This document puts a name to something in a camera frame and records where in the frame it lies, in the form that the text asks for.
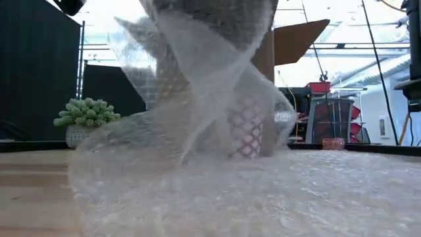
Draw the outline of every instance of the table surface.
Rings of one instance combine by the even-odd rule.
[[[79,237],[72,151],[0,153],[0,236]]]

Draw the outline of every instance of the black stand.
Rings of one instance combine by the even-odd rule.
[[[410,36],[410,80],[395,86],[409,100],[409,112],[421,111],[421,25],[420,0],[405,0],[402,9],[407,10]]]
[[[54,0],[54,3],[60,7],[65,14],[74,16],[85,5],[83,0]]]

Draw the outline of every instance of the black backdrop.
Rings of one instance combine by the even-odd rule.
[[[86,65],[82,97],[103,99],[122,116],[146,110],[145,102],[117,66]]]
[[[80,25],[45,0],[0,0],[0,120],[64,140],[53,119],[76,97]]]

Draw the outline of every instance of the metal pole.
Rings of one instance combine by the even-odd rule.
[[[85,21],[82,22],[82,35],[80,36],[80,56],[79,56],[79,77],[78,77],[78,98],[82,98],[82,65],[84,63],[84,43],[85,43]]]
[[[87,65],[87,60],[84,60],[84,73],[85,73],[86,65]],[[82,86],[82,84],[84,83],[84,76],[83,76],[84,73],[82,73],[82,77],[81,77],[81,80],[80,80],[80,90],[79,90],[80,99],[82,99],[82,94],[84,92],[84,87]]]

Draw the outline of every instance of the white lattice vase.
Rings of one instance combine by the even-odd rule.
[[[94,128],[79,125],[70,125],[66,130],[66,144],[69,148],[76,148]]]
[[[233,158],[256,159],[260,153],[264,116],[257,96],[243,96],[229,112]]]

